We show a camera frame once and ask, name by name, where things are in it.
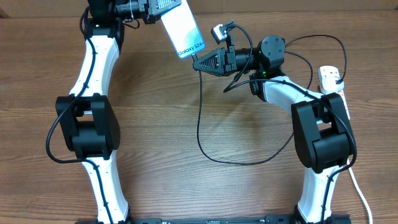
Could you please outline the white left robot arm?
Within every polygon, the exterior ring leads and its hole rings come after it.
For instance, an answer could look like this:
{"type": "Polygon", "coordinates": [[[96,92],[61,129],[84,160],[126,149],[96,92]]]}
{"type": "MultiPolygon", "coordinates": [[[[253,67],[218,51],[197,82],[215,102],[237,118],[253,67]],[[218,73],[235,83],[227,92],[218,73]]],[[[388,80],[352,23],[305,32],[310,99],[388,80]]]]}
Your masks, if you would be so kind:
{"type": "Polygon", "coordinates": [[[108,99],[114,64],[132,21],[153,24],[185,1],[89,1],[80,18],[86,50],[74,87],[55,103],[57,118],[50,128],[62,129],[67,148],[85,168],[93,188],[98,214],[94,223],[132,223],[122,192],[116,154],[121,131],[108,99]]]}

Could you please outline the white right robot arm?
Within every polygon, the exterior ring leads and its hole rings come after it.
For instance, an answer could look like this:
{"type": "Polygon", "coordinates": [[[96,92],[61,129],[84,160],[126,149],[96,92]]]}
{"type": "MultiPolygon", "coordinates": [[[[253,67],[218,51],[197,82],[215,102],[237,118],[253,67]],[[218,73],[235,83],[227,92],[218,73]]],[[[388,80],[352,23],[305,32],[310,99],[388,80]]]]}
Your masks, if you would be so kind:
{"type": "Polygon", "coordinates": [[[193,59],[193,68],[218,77],[252,72],[247,83],[262,101],[291,115],[295,150],[305,168],[303,190],[291,215],[267,215],[266,223],[351,223],[335,215],[331,200],[338,175],[356,160],[357,148],[341,95],[315,93],[295,84],[282,70],[285,40],[270,35],[257,47],[236,50],[231,37],[225,48],[193,59]]]}

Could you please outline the blue smartphone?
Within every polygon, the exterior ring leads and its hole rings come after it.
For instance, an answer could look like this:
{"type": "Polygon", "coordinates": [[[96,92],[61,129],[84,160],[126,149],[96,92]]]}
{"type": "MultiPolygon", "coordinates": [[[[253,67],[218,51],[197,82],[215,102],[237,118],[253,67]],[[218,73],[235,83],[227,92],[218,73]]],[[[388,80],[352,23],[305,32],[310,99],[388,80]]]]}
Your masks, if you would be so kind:
{"type": "Polygon", "coordinates": [[[179,59],[205,49],[205,41],[187,0],[182,0],[181,5],[163,14],[161,19],[179,59]]]}

